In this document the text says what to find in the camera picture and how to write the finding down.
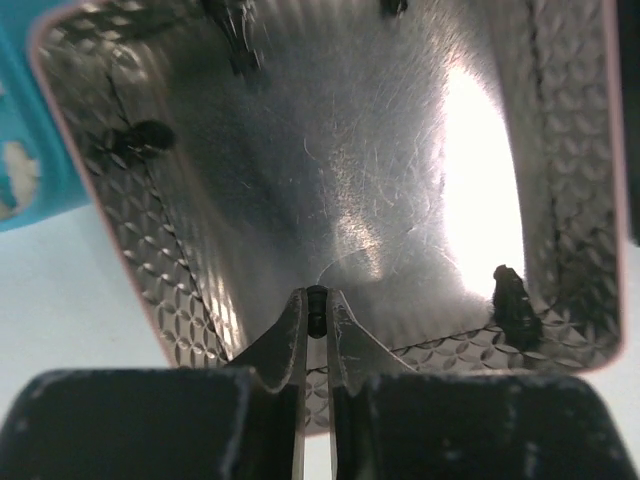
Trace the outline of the pink plastic tray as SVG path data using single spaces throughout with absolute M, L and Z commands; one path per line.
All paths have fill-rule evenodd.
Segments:
M 214 367 L 290 293 L 341 291 L 425 372 L 585 372 L 625 335 L 612 1 L 254 1 L 261 69 L 204 19 L 123 40 L 109 1 L 56 9 L 34 73 L 171 365 Z M 172 149 L 103 150 L 158 120 Z M 543 334 L 506 342 L 494 270 Z

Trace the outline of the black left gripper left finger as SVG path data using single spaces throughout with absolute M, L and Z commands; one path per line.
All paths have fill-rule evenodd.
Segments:
M 5 479 L 299 479 L 306 294 L 222 368 L 52 370 L 1 429 Z

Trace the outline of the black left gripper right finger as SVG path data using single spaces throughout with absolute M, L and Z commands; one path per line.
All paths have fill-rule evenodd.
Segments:
M 337 479 L 635 479 L 591 386 L 575 376 L 418 373 L 327 294 Z

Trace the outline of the black chess piece eleventh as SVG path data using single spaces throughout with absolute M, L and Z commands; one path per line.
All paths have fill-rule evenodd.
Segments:
M 522 351 L 535 348 L 542 338 L 542 322 L 531 305 L 522 278 L 506 265 L 497 266 L 493 278 L 493 318 L 503 330 L 506 342 Z

